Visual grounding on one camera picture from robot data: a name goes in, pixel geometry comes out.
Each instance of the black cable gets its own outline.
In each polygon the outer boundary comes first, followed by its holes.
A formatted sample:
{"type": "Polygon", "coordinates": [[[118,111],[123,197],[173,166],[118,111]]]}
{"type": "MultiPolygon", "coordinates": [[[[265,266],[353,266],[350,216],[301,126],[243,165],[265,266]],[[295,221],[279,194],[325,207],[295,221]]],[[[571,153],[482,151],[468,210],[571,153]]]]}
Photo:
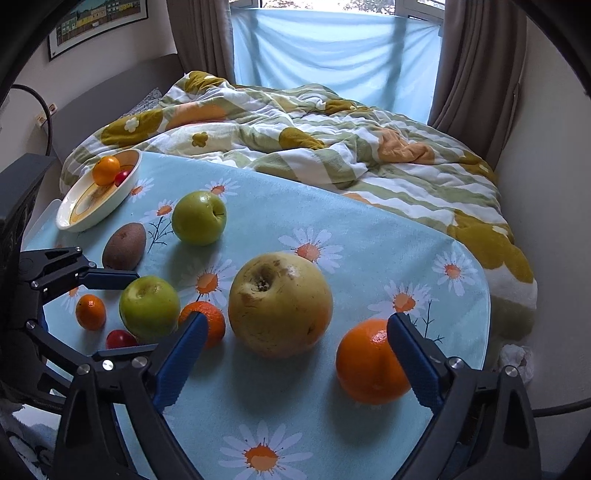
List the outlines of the black cable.
{"type": "Polygon", "coordinates": [[[537,408],[532,410],[534,417],[551,417],[553,415],[563,415],[565,413],[572,413],[574,411],[584,410],[591,407],[591,398],[585,398],[573,403],[567,403],[566,405],[558,405],[556,407],[548,408],[537,408]]]}
{"type": "Polygon", "coordinates": [[[47,118],[47,148],[45,150],[45,156],[49,157],[49,154],[51,153],[51,146],[53,144],[53,125],[51,123],[51,112],[49,111],[49,107],[45,103],[45,100],[43,99],[43,97],[41,95],[39,95],[31,87],[28,87],[27,85],[21,85],[19,83],[14,83],[11,86],[11,89],[23,90],[25,92],[28,92],[31,95],[33,95],[33,97],[35,97],[37,99],[37,102],[39,102],[41,104],[41,108],[43,108],[43,111],[45,112],[45,118],[47,118]]]}

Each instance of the light blue curtain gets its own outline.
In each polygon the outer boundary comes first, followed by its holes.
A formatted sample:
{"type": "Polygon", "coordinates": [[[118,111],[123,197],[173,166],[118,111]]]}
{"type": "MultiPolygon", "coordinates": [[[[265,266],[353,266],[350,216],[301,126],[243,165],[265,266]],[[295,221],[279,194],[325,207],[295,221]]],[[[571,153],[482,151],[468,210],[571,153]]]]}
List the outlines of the light blue curtain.
{"type": "Polygon", "coordinates": [[[236,82],[320,83],[343,98],[426,123],[441,37],[422,20],[358,12],[236,9],[236,82]]]}

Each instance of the kiwi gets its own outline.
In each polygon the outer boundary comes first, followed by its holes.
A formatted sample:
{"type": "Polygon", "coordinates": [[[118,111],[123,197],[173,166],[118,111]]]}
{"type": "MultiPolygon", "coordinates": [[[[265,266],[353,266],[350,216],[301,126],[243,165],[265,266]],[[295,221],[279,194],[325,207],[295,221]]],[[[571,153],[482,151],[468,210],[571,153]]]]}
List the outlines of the kiwi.
{"type": "Polygon", "coordinates": [[[134,270],[144,255],[146,230],[141,223],[128,223],[117,230],[103,250],[103,267],[134,270]]]}

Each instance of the brown curtain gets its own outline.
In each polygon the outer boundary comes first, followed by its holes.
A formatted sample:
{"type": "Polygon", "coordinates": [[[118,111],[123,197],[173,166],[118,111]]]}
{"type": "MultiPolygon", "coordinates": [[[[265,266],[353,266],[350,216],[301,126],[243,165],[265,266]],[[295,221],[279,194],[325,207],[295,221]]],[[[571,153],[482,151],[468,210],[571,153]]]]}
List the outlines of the brown curtain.
{"type": "Polygon", "coordinates": [[[234,83],[228,0],[167,0],[170,27],[185,72],[202,70],[234,83]]]}
{"type": "Polygon", "coordinates": [[[511,0],[447,0],[428,124],[496,166],[511,127],[527,21],[511,0]]]}

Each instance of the orange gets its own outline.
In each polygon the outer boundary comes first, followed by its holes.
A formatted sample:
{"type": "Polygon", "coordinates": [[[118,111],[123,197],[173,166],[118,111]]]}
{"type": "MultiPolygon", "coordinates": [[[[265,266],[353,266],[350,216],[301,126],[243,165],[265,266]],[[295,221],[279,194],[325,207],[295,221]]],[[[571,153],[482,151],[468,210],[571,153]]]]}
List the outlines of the orange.
{"type": "Polygon", "coordinates": [[[115,181],[120,170],[119,160],[111,156],[103,157],[92,168],[92,179],[99,187],[106,187],[115,181]]]}
{"type": "Polygon", "coordinates": [[[183,323],[191,312],[201,312],[207,317],[209,331],[207,333],[205,348],[211,348],[220,343],[226,334],[226,320],[223,317],[222,311],[208,301],[194,301],[183,308],[181,314],[178,316],[178,323],[183,323]]]}
{"type": "Polygon", "coordinates": [[[396,400],[410,383],[388,344],[384,319],[369,319],[351,328],[336,352],[341,387],[356,401],[381,405],[396,400]]]}
{"type": "Polygon", "coordinates": [[[107,320],[105,304],[96,295],[82,295],[76,304],[76,320],[86,330],[100,330],[107,320]]]}

